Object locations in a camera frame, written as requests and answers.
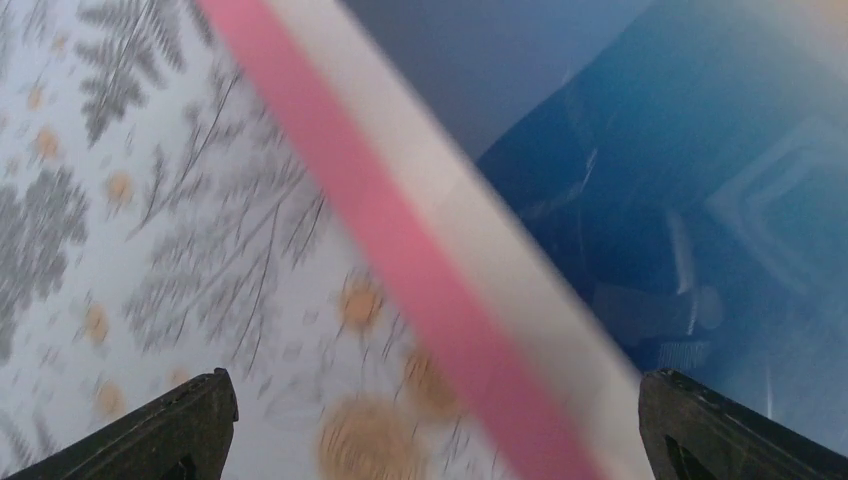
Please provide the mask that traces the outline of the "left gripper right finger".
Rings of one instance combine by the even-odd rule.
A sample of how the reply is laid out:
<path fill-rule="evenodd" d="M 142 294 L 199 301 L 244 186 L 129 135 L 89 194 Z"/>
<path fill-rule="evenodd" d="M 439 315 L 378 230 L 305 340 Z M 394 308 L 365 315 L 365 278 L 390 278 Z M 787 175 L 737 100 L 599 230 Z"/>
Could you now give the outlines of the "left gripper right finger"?
<path fill-rule="evenodd" d="M 847 477 L 845 456 L 676 370 L 642 377 L 638 414 L 660 480 Z"/>

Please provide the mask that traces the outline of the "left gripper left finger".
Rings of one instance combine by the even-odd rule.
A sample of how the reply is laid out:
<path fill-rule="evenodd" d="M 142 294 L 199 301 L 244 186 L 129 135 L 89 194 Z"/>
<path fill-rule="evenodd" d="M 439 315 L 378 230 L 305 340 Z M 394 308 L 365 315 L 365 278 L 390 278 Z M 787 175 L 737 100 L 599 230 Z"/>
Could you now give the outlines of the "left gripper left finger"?
<path fill-rule="evenodd" d="M 217 368 L 10 477 L 219 480 L 238 419 L 230 375 Z"/>

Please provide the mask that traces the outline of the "pink photo frame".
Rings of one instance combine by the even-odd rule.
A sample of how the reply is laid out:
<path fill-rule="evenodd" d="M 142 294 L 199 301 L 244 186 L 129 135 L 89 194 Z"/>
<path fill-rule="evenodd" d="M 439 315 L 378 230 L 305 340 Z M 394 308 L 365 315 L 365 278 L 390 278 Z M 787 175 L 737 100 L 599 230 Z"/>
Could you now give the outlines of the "pink photo frame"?
<path fill-rule="evenodd" d="M 493 440 L 435 347 L 440 331 L 449 346 L 461 345 L 456 325 L 468 317 L 449 264 L 328 82 L 274 13 L 273 2 L 206 1 L 202 7 L 420 342 Z"/>

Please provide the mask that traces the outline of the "sunset photo print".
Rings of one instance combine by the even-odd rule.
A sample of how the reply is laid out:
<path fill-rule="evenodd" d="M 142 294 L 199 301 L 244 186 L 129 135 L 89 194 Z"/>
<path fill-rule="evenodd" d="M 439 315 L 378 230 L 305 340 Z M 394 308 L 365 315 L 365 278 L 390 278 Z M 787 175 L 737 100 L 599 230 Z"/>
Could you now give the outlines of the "sunset photo print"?
<path fill-rule="evenodd" d="M 640 371 L 847 450 L 843 1 L 351 1 Z"/>

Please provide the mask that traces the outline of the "white mat board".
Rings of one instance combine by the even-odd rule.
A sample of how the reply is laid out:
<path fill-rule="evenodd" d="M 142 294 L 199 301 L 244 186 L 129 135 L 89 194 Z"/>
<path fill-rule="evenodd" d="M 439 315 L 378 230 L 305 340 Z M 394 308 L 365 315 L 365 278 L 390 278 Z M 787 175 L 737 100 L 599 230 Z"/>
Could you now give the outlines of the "white mat board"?
<path fill-rule="evenodd" d="M 649 479 L 638 377 L 412 86 L 339 1 L 272 9 L 364 134 L 462 290 L 444 367 L 525 479 Z"/>

